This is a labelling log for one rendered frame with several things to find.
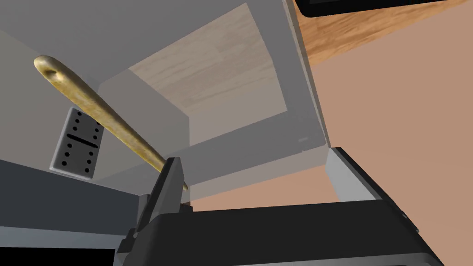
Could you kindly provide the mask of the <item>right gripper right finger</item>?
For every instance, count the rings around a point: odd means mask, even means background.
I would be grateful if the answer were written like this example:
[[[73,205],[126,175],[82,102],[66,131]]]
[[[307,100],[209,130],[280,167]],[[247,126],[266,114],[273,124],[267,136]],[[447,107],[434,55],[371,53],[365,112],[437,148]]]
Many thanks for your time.
[[[325,170],[339,201],[386,201],[419,232],[406,213],[341,147],[329,149]]]

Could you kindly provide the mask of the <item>grey drawer with wooden bottom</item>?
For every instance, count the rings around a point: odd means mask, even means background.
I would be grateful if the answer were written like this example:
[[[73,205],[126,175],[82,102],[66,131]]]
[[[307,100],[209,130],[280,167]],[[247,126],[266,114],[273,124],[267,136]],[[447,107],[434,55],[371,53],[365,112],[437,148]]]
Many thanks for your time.
[[[326,163],[291,0],[0,0],[0,159],[48,171],[72,103],[40,54],[180,157],[189,200]]]

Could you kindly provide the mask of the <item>grey domino tile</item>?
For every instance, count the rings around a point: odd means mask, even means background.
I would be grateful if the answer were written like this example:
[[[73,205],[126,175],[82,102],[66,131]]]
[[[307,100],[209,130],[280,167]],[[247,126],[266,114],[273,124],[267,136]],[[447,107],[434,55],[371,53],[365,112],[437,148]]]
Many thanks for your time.
[[[70,108],[49,170],[83,180],[94,176],[104,132],[88,114]]]

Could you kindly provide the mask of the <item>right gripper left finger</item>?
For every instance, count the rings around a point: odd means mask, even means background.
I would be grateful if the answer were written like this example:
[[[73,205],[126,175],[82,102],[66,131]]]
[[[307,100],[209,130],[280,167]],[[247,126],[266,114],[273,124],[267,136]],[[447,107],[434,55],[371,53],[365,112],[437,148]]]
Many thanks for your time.
[[[179,157],[166,160],[151,195],[139,218],[136,232],[143,230],[157,215],[178,213],[184,188],[184,173]]]

